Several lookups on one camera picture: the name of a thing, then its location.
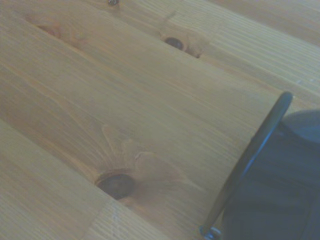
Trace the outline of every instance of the wooden table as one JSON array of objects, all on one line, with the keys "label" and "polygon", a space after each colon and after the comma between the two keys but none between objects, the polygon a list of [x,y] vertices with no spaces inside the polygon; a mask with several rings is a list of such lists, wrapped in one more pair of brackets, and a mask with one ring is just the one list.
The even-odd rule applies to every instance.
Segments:
[{"label": "wooden table", "polygon": [[281,92],[320,103],[320,3],[277,2],[0,0],[0,239],[201,239]]}]

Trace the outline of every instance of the pine wood plank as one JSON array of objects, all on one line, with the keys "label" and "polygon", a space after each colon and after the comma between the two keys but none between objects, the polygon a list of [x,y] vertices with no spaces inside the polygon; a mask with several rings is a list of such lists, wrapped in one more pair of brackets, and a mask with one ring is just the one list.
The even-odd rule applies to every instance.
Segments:
[{"label": "pine wood plank", "polygon": [[[189,53],[200,56],[203,61],[220,61],[234,71],[246,73],[280,90],[290,90],[306,101],[314,102],[319,97],[320,49],[314,45],[319,36],[310,37],[310,40],[304,38],[318,29],[318,25],[307,29],[310,21],[303,26],[288,22],[282,27],[290,26],[300,36],[299,39],[297,34],[293,37],[282,28],[279,31],[275,27],[281,18],[273,17],[278,21],[270,27],[266,26],[266,20],[259,23],[247,15],[205,0],[122,0],[117,7],[109,7],[104,0],[82,1],[161,41],[166,37],[178,38],[190,48]],[[265,2],[255,1],[251,5],[255,13],[255,8],[262,8]],[[232,8],[233,3],[229,1],[224,6]],[[284,10],[280,5],[273,5],[272,10],[279,10],[276,16],[283,16]],[[300,12],[300,16],[306,18],[309,13]]]},{"label": "pine wood plank", "polygon": [[2,120],[0,182],[2,240],[168,239]]}]

